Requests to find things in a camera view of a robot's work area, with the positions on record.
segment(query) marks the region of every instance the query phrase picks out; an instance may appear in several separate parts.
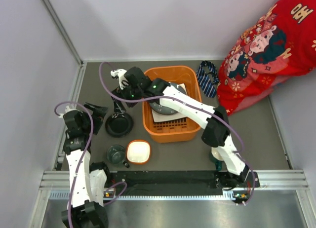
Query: orange basket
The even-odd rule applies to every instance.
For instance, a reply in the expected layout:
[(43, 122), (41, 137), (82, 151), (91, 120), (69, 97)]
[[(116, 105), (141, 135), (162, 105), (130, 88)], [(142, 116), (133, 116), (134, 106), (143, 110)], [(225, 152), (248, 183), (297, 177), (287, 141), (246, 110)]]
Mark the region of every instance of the orange basket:
[[(159, 77), (165, 81), (184, 83), (187, 95), (202, 102), (196, 73), (186, 66), (170, 66), (148, 69), (145, 72), (151, 80)], [(189, 141), (200, 130), (200, 126), (190, 118), (173, 121), (154, 122), (152, 108), (143, 102), (143, 124), (151, 138), (158, 143)]]

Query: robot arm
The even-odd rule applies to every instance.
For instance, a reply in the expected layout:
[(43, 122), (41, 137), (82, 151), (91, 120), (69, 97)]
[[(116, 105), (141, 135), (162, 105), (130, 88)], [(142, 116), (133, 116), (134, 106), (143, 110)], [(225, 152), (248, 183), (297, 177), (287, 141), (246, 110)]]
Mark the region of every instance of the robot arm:
[[(103, 118), (107, 112), (106, 107), (85, 104), (86, 108), (92, 110), (93, 134), (97, 134)], [(61, 114), (67, 126), (64, 152), (69, 165), (70, 187), (73, 185), (74, 177), (76, 183), (71, 200), (71, 216), (75, 228), (83, 227), (108, 227), (108, 218), (103, 207), (103, 190), (107, 179), (110, 177), (108, 167), (104, 162), (90, 163), (90, 145), (85, 152), (76, 173), (76, 167), (87, 144), (91, 124), (85, 112), (75, 108), (66, 107), (65, 114)], [(62, 212), (62, 221), (69, 227), (68, 212)]]
[(198, 102), (181, 93), (178, 89), (171, 86), (169, 82), (166, 82), (163, 79), (156, 78), (151, 81), (139, 68), (136, 67), (133, 67), (128, 71), (122, 69), (113, 70), (111, 71), (111, 76), (112, 78), (118, 79), (120, 90), (125, 99), (140, 99), (142, 97), (163, 95), (184, 102), (180, 103), (167, 98), (157, 99), (158, 104), (180, 112), (195, 121), (202, 129), (204, 129), (202, 140), (219, 153), (226, 163), (228, 172), (230, 172), (236, 180), (241, 183), (246, 181), (249, 174), (249, 168), (241, 160), (240, 155), (235, 153), (237, 149), (234, 146), (229, 129), (209, 114), (195, 110), (188, 105), (215, 114), (226, 123), (229, 123), (224, 107), (219, 106), (215, 108)]

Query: white wall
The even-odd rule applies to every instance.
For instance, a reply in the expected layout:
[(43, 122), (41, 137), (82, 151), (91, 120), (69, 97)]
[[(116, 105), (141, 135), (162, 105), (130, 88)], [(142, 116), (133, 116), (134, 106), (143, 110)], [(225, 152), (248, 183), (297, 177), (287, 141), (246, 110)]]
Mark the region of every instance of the white wall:
[(295, 169), (303, 169), (316, 199), (316, 69), (290, 79), (271, 101)]
[(84, 60), (223, 59), (277, 0), (50, 0)]
[(78, 66), (40, 0), (0, 0), (0, 227), (27, 227)]

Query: gray tabletop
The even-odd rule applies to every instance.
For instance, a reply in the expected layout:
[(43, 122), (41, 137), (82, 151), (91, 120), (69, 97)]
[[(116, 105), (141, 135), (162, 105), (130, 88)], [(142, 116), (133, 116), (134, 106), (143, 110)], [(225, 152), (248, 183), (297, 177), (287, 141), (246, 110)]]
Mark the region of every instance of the gray tabletop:
[[(222, 61), (212, 61), (219, 68)], [(161, 66), (185, 65), (196, 70), (200, 61), (156, 61), (156, 62), (116, 62), (115, 68), (128, 70), (137, 66), (143, 71)], [(113, 113), (113, 103), (110, 96), (103, 89), (98, 68), (100, 63), (88, 63), (84, 75), (79, 103), (107, 106), (108, 117)], [(118, 86), (118, 82), (110, 77), (110, 68), (104, 65), (103, 79), (110, 90)], [(208, 98), (202, 94), (205, 104), (217, 106), (217, 98)], [(107, 149), (113, 144), (127, 147), (128, 143), (141, 139), (150, 143), (152, 155), (150, 160), (143, 165), (130, 164), (129, 170), (215, 170), (215, 165), (208, 159), (210, 147), (201, 140), (202, 130), (195, 138), (188, 142), (159, 144), (151, 139), (142, 122), (142, 104), (127, 108), (127, 112), (134, 120), (132, 131), (123, 138), (113, 138), (102, 126), (99, 134), (93, 136), (91, 145), (91, 162), (105, 161), (110, 170), (126, 170), (122, 166), (110, 164), (106, 158)], [(240, 134), (245, 144), (245, 151), (241, 154), (250, 165), (257, 170), (288, 169), (277, 128), (273, 119), (268, 98), (257, 104), (229, 117), (230, 125)], [(233, 141), (238, 149), (240, 144), (233, 136)], [(62, 169), (68, 170), (65, 161)]]

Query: cartoon print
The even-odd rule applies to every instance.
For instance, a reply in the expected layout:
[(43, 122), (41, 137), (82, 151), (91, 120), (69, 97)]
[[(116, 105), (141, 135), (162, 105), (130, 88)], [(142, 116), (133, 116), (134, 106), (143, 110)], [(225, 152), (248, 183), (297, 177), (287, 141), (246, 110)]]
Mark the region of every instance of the cartoon print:
[(239, 52), (241, 49), (240, 45), (238, 46), (234, 46), (233, 49), (231, 50), (231, 52), (229, 52), (228, 56), (225, 59), (225, 62), (223, 62), (223, 66), (226, 67), (228, 65), (228, 61), (232, 58), (232, 56)]
[(248, 55), (243, 51), (234, 54), (228, 61), (227, 76), (236, 81), (247, 77), (247, 70), (250, 63)]
[(257, 35), (251, 42), (248, 55), (257, 64), (275, 61), (285, 51), (286, 34), (276, 25)]
[(261, 22), (258, 22), (253, 27), (247, 29), (240, 37), (241, 38), (240, 46), (244, 47), (248, 45), (250, 42), (252, 42), (255, 39), (255, 37), (261, 33), (264, 24), (265, 24), (265, 21), (262, 20)]
[(276, 14), (271, 14), (269, 17), (266, 18), (266, 21), (268, 23), (272, 23), (275, 20), (276, 17), (277, 17)]

